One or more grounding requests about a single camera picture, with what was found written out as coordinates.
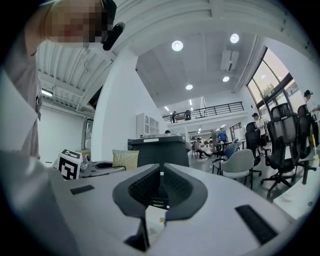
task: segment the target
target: office chair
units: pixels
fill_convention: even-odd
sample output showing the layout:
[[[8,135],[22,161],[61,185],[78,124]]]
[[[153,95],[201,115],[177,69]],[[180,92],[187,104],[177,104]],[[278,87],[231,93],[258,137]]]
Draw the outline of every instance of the office chair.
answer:
[[[283,103],[275,106],[271,110],[271,121],[267,124],[267,129],[270,134],[272,143],[271,156],[266,156],[270,166],[273,169],[278,169],[275,175],[269,178],[264,178],[260,181],[275,181],[266,195],[270,197],[271,190],[278,183],[284,183],[289,188],[290,183],[287,179],[294,179],[296,175],[283,176],[285,173],[291,172],[299,161],[300,154],[298,146],[298,129],[299,119],[296,113],[293,113],[288,106],[288,103]],[[291,158],[286,159],[286,147],[289,147]]]
[[[303,167],[304,169],[304,175],[302,184],[305,185],[307,183],[307,176],[308,176],[308,170],[314,170],[316,171],[316,167],[310,167],[309,161],[310,160],[304,160],[307,158],[311,152],[310,146],[307,146],[307,140],[310,137],[310,127],[311,127],[311,113],[307,109],[307,105],[301,105],[298,108],[297,111],[298,117],[299,117],[299,129],[298,129],[298,150],[300,153],[300,159],[296,164],[295,167],[295,174],[297,174],[297,168],[298,166]]]
[[[251,190],[253,187],[253,172],[255,159],[250,149],[243,149],[234,152],[227,161],[220,163],[221,175],[231,178],[240,179],[245,177],[244,185],[246,185],[247,177],[250,176]]]
[[[217,168],[217,175],[221,175],[221,161],[227,161],[234,152],[236,152],[237,150],[237,144],[236,143],[231,143],[225,150],[224,150],[224,156],[226,158],[223,157],[219,157],[219,159],[215,159],[212,163],[212,174],[214,174],[215,168]]]
[[[260,130],[256,126],[256,122],[250,122],[246,125],[245,128],[245,141],[246,148],[252,151],[254,158],[254,166],[257,166],[260,161],[260,152],[259,152],[259,139],[260,139]],[[259,155],[256,156],[256,149],[258,148]],[[253,173],[259,173],[259,176],[262,175],[260,170],[252,170]]]

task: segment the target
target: metal railing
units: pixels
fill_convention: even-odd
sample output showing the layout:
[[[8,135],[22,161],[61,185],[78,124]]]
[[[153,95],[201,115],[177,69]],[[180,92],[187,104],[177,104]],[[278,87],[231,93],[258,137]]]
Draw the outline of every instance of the metal railing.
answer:
[[[194,119],[201,119],[206,117],[218,116],[228,113],[233,113],[237,111],[243,111],[244,107],[242,105],[242,101],[217,105],[217,106],[209,106],[204,108],[195,109],[193,111],[188,112],[180,112],[174,114],[174,122],[180,123]],[[166,115],[162,117],[166,124],[173,123],[172,115]]]

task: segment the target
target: white cabinet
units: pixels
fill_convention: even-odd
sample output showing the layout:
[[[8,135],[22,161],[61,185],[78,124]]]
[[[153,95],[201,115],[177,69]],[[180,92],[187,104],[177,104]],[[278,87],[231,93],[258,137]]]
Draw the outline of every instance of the white cabinet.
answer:
[[[159,122],[145,113],[136,116],[136,137],[159,134]]]

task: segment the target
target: black mesh office chair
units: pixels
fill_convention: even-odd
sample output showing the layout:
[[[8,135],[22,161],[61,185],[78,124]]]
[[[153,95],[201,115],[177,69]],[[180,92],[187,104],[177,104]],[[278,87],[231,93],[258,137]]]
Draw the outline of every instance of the black mesh office chair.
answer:
[[[262,179],[260,182],[263,184],[264,181],[275,181],[268,190],[267,198],[270,197],[271,190],[273,190],[278,183],[284,183],[289,188],[291,187],[287,179],[294,179],[296,175],[283,176],[283,174],[291,172],[300,158],[297,149],[299,129],[298,115],[289,109],[288,103],[284,103],[275,106],[271,110],[270,117],[271,121],[267,124],[267,129],[272,143],[272,154],[271,156],[266,156],[266,158],[270,166],[273,169],[278,169],[278,172],[270,178]],[[286,147],[290,149],[291,158],[289,159],[286,159]]]
[[[307,146],[307,140],[310,137],[310,127],[311,127],[311,113],[307,109],[307,105],[301,105],[297,111],[299,117],[299,130],[298,130],[298,150],[300,153],[300,159],[295,167],[295,174],[297,174],[298,166],[302,166],[304,168],[302,183],[305,185],[307,183],[308,170],[316,171],[316,167],[309,166],[309,159],[303,160],[307,158],[311,152],[310,146]]]
[[[260,161],[260,153],[258,156],[256,156],[256,149],[259,145],[259,139],[260,139],[260,130],[256,126],[256,122],[250,122],[246,125],[245,128],[245,141],[246,141],[246,148],[248,150],[251,150],[254,157],[254,167],[257,166]],[[262,175],[262,172],[260,170],[252,170],[253,173],[259,173],[259,176]]]

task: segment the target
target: white office chair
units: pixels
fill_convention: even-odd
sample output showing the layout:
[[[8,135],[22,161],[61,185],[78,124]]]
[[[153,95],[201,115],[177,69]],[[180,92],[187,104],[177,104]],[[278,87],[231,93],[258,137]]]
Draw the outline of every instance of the white office chair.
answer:
[[[223,176],[231,179],[240,179],[245,177],[244,185],[246,185],[247,177],[250,176],[251,189],[253,187],[253,172],[255,159],[250,149],[236,151],[227,161],[221,162],[221,173]]]

